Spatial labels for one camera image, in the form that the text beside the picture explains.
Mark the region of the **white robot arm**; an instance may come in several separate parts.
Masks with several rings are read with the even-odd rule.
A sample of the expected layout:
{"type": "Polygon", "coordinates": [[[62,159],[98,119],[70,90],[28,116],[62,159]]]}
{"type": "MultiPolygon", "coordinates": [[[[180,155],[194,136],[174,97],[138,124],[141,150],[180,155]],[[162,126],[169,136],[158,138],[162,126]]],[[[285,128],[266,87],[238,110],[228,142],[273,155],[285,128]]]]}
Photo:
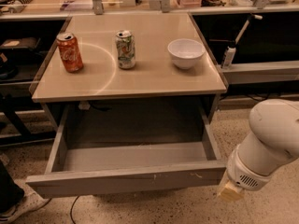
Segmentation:
{"type": "Polygon", "coordinates": [[[299,158],[299,102],[269,99],[249,112],[250,132],[228,158],[217,195],[235,202],[262,189],[281,166],[299,158]]]}

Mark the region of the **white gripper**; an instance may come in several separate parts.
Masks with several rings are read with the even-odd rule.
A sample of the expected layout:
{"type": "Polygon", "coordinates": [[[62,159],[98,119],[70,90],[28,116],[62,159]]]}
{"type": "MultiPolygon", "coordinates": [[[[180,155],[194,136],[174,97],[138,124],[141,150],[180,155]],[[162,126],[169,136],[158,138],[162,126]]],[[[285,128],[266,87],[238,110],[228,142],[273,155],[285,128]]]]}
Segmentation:
{"type": "Polygon", "coordinates": [[[271,176],[258,175],[251,171],[238,154],[239,146],[230,155],[227,172],[224,172],[217,189],[217,196],[226,202],[236,202],[244,197],[245,191],[257,191],[263,188],[271,176]]]}

